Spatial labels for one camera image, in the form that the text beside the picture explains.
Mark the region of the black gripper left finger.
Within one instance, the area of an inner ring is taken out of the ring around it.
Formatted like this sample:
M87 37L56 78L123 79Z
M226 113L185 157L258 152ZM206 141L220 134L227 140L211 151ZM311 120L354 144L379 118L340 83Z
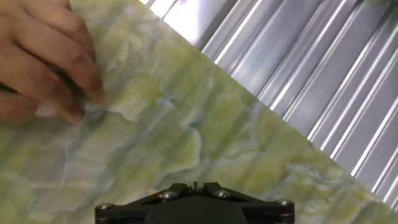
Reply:
M118 224L130 221L143 222L151 209L166 202L171 202L195 194L193 187L187 184L172 184L168 189L150 194L144 198L125 205L102 203L95 207L95 224Z

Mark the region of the person left hand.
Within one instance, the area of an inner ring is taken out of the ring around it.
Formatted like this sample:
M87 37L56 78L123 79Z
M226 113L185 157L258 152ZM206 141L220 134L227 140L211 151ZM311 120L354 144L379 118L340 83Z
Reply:
M93 38L68 0L1 1L1 120L83 119L63 70L94 104L104 101Z

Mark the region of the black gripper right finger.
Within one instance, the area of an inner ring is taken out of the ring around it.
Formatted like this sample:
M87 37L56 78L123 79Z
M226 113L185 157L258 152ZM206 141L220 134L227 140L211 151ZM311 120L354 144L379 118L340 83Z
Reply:
M291 200L263 201L217 182L195 183L195 205L213 223L294 223L295 204Z

